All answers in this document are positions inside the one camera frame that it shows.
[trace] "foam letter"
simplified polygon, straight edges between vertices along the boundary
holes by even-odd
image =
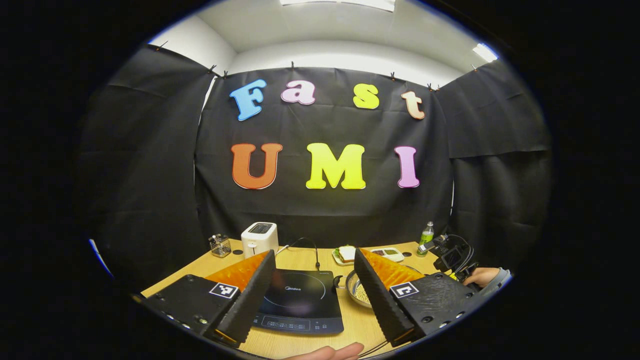
[[[332,188],[344,174],[342,187],[345,189],[364,189],[366,183],[362,180],[362,145],[349,144],[344,147],[340,159],[335,156],[325,143],[310,143],[307,150],[311,152],[311,179],[307,181],[309,189],[324,189],[326,182],[322,180],[322,173],[326,175]]]
[[[234,153],[232,174],[238,186],[245,189],[264,189],[273,184],[278,168],[278,153],[282,150],[279,143],[266,143],[261,147],[264,151],[264,173],[260,177],[249,174],[249,161],[255,146],[250,143],[239,143],[231,146]]]
[[[420,181],[415,178],[415,166],[413,164],[415,148],[399,146],[394,150],[400,156],[400,181],[398,181],[398,186],[401,188],[415,188],[420,185]]]
[[[400,96],[406,100],[406,109],[411,116],[418,120],[424,119],[424,113],[418,109],[418,104],[422,104],[422,99],[417,97],[415,92],[407,91]]]
[[[309,105],[316,101],[316,98],[314,98],[316,86],[308,81],[290,81],[287,84],[287,88],[280,95],[280,98],[286,102],[299,102],[302,105]]]
[[[376,96],[378,89],[369,84],[357,84],[353,87],[353,103],[363,109],[375,109],[380,105],[380,100]]]
[[[265,86],[267,86],[267,82],[262,79],[258,79],[253,83],[235,89],[231,94],[229,94],[229,97],[233,97],[236,100],[238,109],[240,109],[238,120],[244,121],[262,110],[262,106],[254,105],[253,103],[254,100],[257,102],[262,102],[262,100],[264,100],[262,92],[260,89],[255,89],[251,92],[250,90],[253,88],[264,88]]]

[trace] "white ceiling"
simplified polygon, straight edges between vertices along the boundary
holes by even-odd
[[[411,51],[466,73],[486,63],[477,40],[423,4],[396,0],[393,13],[344,3],[282,6],[279,0],[225,0],[197,14],[238,53],[304,40],[347,40]]]

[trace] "plastic bottle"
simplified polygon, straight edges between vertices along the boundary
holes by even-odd
[[[433,222],[428,222],[427,227],[422,231],[422,236],[420,237],[420,243],[418,244],[418,250],[416,250],[415,254],[422,257],[427,254],[427,250],[424,247],[420,247],[420,245],[428,243],[433,239]]]

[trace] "stainless steel bowl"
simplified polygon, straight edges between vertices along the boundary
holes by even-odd
[[[403,265],[403,266],[406,266],[419,273],[418,270],[408,265]],[[353,270],[352,272],[349,273],[349,275],[347,275],[346,287],[342,287],[338,285],[338,283],[340,283],[340,279],[343,277],[344,277],[343,275],[338,275],[334,277],[333,285],[338,289],[347,289],[353,301],[355,301],[357,304],[360,304],[364,307],[368,307],[370,309],[371,303],[369,302],[367,293],[364,291],[364,287],[362,286],[362,283],[360,283],[360,279],[358,279],[358,274],[356,274],[356,271]]]

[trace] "metal basket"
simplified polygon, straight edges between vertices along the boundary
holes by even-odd
[[[215,234],[209,238],[211,254],[224,258],[231,253],[231,241],[227,235]]]

